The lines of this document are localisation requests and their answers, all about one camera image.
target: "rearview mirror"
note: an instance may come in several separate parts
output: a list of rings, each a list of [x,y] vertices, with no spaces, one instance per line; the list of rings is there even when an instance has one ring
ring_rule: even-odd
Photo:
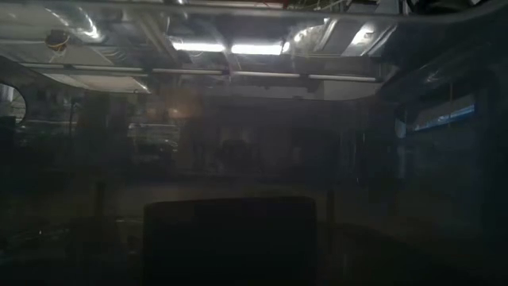
[[[26,101],[14,87],[0,83],[0,118],[14,118],[21,123],[26,116]]]

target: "pipe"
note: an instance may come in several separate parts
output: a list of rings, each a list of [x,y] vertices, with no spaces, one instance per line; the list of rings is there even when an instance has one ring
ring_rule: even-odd
[[[62,72],[66,75],[71,73],[93,72],[93,75],[121,75],[121,76],[150,76],[154,74],[175,74],[175,75],[240,75],[252,77],[271,77],[271,78],[308,78],[321,80],[339,80],[355,81],[363,83],[378,83],[382,81],[375,77],[357,76],[357,75],[304,75],[298,73],[281,72],[261,72],[261,71],[227,71],[227,70],[204,70],[204,69],[185,69],[185,68],[153,68],[144,70],[143,68],[128,68],[114,66],[92,66],[92,65],[63,65],[63,64],[36,64],[20,63],[21,65],[35,69],[38,72],[56,74]]]

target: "ceiling light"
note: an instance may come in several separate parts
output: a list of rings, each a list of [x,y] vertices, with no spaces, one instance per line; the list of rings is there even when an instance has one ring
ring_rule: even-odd
[[[245,55],[280,55],[283,47],[281,44],[234,44],[231,52]]]
[[[291,46],[291,45],[289,44],[289,42],[284,43],[284,46],[283,46],[283,52],[287,52],[287,51],[289,51],[290,46]]]
[[[355,37],[352,39],[351,44],[366,44],[372,39],[372,34],[374,33],[374,29],[369,26],[364,26],[358,33],[356,33]]]
[[[206,44],[206,43],[173,43],[176,50],[190,52],[222,52],[224,46],[222,44]]]

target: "light fixture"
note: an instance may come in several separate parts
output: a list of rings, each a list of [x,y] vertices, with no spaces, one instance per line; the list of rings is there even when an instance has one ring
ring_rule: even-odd
[[[307,35],[307,29],[303,29],[302,31],[300,31],[300,32],[296,33],[296,35],[294,35],[293,40],[295,43],[298,43],[306,35]]]
[[[222,44],[207,43],[172,43],[176,50],[189,52],[222,52],[225,47]]]
[[[351,44],[366,44],[372,39],[374,29],[371,26],[363,26],[355,37],[352,39]]]
[[[291,47],[289,42],[284,43],[283,45],[283,52],[289,51],[289,48]]]
[[[278,44],[234,44],[231,52],[244,55],[280,55],[283,50],[281,43]]]

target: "windshield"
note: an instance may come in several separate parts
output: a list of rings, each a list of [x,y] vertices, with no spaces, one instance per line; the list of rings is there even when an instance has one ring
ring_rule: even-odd
[[[506,4],[0,1],[0,280],[505,282]]]

